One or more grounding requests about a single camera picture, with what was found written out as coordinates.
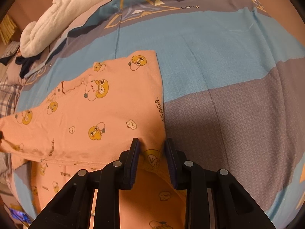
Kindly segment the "plaid grey pillow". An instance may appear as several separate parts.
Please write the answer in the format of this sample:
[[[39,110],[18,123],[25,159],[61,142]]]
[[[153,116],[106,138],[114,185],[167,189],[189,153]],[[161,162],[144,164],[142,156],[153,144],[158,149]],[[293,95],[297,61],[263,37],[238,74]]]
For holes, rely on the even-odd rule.
[[[9,84],[7,74],[1,78],[0,117],[15,113],[21,90],[21,85]]]

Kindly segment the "blue grey patterned duvet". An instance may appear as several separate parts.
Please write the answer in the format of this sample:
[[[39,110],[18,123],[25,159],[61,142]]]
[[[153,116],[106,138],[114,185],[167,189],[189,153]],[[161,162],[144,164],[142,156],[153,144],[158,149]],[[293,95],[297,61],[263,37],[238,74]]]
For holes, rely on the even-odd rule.
[[[31,72],[17,111],[95,61],[157,54],[166,135],[203,168],[225,168],[276,228],[304,203],[304,46],[257,0],[108,0]]]

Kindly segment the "dark navy garment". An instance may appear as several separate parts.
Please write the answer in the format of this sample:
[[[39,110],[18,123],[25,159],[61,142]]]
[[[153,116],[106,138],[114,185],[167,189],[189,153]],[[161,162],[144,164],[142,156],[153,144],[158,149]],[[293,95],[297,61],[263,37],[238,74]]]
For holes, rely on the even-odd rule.
[[[39,60],[42,53],[39,53],[38,55],[32,56],[32,57],[23,57],[20,53],[17,55],[15,59],[15,63],[17,65],[21,65],[20,70],[20,78],[23,79],[26,74],[30,71],[31,65],[36,61]]]

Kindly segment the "pink cartoon print garment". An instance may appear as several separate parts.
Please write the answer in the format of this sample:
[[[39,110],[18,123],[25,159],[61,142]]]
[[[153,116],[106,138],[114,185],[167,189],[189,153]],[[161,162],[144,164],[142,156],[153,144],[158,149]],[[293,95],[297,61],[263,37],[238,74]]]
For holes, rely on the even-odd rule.
[[[136,183],[120,192],[122,228],[183,228],[185,198],[170,186],[161,74],[154,51],[94,62],[61,81],[38,107],[1,119],[1,151],[12,166],[33,163],[33,205],[41,211],[80,169],[99,170],[140,140]]]

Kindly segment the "white fluffy blanket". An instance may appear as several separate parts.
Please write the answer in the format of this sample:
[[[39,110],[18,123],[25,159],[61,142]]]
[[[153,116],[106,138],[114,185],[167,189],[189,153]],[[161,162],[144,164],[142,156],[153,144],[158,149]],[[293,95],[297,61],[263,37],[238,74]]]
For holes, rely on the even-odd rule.
[[[29,23],[21,33],[23,57],[43,52],[78,16],[104,0],[53,0],[38,21]]]

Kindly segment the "stack of yellow books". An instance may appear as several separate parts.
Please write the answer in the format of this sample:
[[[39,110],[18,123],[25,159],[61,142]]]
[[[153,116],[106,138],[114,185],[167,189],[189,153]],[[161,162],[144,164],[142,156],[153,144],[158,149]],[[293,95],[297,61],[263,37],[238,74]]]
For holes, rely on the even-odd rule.
[[[1,40],[4,45],[7,45],[15,32],[18,30],[17,25],[14,23],[13,19],[9,15],[5,15],[1,21]]]

